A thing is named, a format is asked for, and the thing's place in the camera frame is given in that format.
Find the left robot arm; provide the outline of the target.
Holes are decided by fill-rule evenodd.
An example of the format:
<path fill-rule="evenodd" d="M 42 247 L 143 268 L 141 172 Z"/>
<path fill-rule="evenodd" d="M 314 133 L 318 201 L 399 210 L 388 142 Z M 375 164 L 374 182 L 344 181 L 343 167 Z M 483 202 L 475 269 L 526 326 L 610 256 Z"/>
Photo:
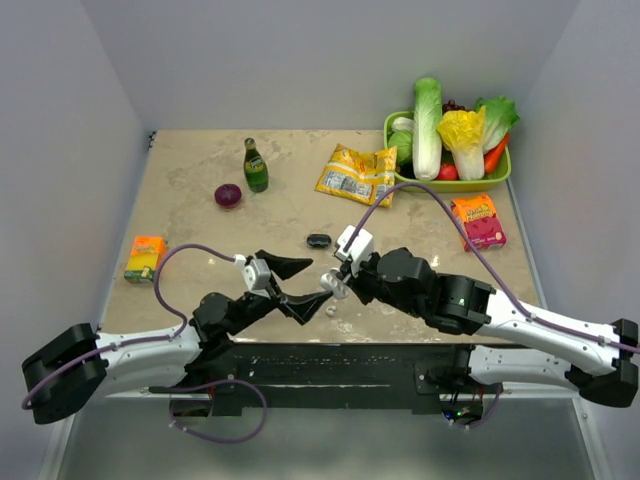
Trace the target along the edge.
<path fill-rule="evenodd" d="M 146 387 L 196 392 L 207 380 L 206 361 L 230 350 L 233 336 L 278 310 L 298 324 L 308 323 L 345 287 L 332 273 L 321 278 L 318 292 L 284 293 L 279 281 L 311 265 L 309 258 L 287 258 L 260 250 L 253 255 L 223 255 L 238 269 L 247 287 L 237 299 L 206 295 L 191 316 L 172 307 L 153 283 L 157 301 L 178 317 L 173 327 L 137 334 L 108 334 L 88 323 L 67 328 L 22 363 L 27 393 L 22 409 L 38 425 L 65 419 L 92 398 Z"/>

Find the white earbud charging case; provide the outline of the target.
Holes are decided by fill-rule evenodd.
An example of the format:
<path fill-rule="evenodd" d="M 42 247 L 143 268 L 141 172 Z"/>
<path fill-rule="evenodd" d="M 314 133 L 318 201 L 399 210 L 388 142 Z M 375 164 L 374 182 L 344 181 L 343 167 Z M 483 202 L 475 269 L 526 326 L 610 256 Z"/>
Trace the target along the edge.
<path fill-rule="evenodd" d="M 320 284 L 321 287 L 330 292 L 336 300 L 344 300 L 348 296 L 348 289 L 339 275 L 340 271 L 333 268 L 321 276 Z"/>

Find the black earbud charging case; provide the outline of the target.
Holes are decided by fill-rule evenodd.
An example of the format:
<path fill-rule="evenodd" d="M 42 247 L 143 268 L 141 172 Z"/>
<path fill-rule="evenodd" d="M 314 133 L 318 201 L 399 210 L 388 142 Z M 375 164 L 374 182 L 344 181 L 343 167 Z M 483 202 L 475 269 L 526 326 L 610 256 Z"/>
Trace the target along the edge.
<path fill-rule="evenodd" d="M 332 238 L 328 234 L 313 233 L 306 237 L 306 244 L 312 249 L 326 249 L 332 245 Z"/>

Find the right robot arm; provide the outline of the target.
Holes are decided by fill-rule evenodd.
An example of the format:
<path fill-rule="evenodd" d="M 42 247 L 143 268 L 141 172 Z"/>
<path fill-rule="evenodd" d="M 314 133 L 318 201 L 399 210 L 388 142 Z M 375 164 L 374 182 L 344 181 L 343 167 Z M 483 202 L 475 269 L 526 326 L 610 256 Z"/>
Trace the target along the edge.
<path fill-rule="evenodd" d="M 437 273 L 406 248 L 335 255 L 340 279 L 364 304 L 377 300 L 441 333 L 480 335 L 525 348 L 513 359 L 473 348 L 445 369 L 456 392 L 477 384 L 548 383 L 601 406 L 627 408 L 639 391 L 639 368 L 632 361 L 639 352 L 639 326 L 631 320 L 591 323 L 521 303 L 488 283 Z"/>

